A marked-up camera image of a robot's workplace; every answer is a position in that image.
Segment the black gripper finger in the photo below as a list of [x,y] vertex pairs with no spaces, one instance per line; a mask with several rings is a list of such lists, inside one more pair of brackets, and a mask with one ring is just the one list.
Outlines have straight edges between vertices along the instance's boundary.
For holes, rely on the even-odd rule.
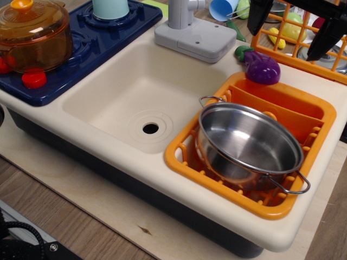
[[321,15],[321,17],[325,21],[309,47],[307,61],[321,59],[346,35],[346,10],[337,12],[332,16]]
[[273,6],[273,0],[251,0],[247,28],[256,36],[262,28]]

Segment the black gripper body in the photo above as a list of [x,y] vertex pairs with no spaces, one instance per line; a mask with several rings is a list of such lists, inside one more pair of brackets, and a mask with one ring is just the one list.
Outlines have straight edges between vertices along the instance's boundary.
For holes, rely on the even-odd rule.
[[346,18],[346,5],[334,4],[324,0],[284,0],[295,7],[301,8],[324,19]]

